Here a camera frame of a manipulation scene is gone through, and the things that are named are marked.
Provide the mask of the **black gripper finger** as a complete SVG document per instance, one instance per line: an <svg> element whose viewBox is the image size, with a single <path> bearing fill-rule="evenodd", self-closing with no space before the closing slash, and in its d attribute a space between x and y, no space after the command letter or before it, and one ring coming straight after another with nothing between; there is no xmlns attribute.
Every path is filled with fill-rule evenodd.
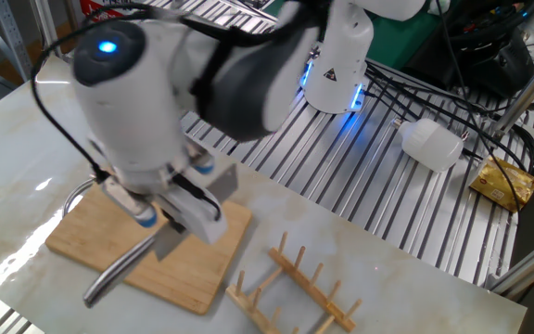
<svg viewBox="0 0 534 334"><path fill-rule="evenodd" d="M178 223L172 216L167 215L168 225L175 230L178 234L183 234L187 231L186 227Z"/></svg>

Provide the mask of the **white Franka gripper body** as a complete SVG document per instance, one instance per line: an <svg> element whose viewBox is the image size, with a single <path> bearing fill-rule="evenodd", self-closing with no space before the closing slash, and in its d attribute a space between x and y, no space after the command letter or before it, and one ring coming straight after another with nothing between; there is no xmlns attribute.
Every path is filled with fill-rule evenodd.
<svg viewBox="0 0 534 334"><path fill-rule="evenodd" d="M167 218L169 214L206 244L217 242L228 230L219 201L204 187L187 178L173 178L167 190L153 195Z"/></svg>

